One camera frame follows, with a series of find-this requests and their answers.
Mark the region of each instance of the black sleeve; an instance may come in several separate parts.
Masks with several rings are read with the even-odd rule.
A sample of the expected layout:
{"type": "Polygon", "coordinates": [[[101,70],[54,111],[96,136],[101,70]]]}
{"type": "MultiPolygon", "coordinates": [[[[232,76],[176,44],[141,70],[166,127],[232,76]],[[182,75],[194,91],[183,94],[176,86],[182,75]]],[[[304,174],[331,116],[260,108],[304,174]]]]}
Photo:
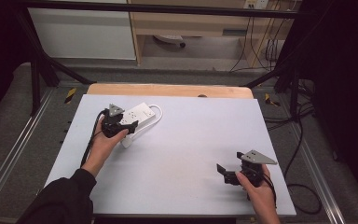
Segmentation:
{"type": "Polygon", "coordinates": [[[90,194],[96,183],[94,176],[83,169],[76,170],[69,179],[51,182],[37,195],[17,223],[90,224],[90,194]]]}

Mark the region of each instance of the power strip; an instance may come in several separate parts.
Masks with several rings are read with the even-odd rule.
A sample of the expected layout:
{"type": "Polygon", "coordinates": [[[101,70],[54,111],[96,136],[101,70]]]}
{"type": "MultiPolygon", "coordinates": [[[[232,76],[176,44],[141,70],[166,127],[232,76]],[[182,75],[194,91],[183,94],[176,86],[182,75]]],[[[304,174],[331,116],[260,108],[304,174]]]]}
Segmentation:
{"type": "Polygon", "coordinates": [[[130,110],[124,111],[123,119],[121,120],[120,124],[131,124],[138,120],[138,127],[136,129],[139,129],[140,127],[144,126],[148,120],[155,116],[155,112],[150,109],[146,103],[141,103],[130,110]]]}

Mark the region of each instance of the white tabletop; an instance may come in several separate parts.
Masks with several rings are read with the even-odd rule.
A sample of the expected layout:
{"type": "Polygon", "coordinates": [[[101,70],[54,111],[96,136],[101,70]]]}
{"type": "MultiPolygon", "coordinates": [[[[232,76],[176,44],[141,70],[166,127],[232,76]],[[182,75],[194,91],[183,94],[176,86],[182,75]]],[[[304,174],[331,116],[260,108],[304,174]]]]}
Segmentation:
{"type": "MultiPolygon", "coordinates": [[[[101,110],[109,104],[131,109],[142,102],[159,105],[164,116],[138,133],[129,148],[116,146],[90,195],[94,214],[240,217],[255,213],[240,186],[224,183],[216,164],[240,170],[237,151],[252,149],[277,160],[257,100],[83,95],[46,184],[70,177],[79,167],[101,110]]],[[[278,215],[294,216],[281,168],[268,168],[278,215]]]]}

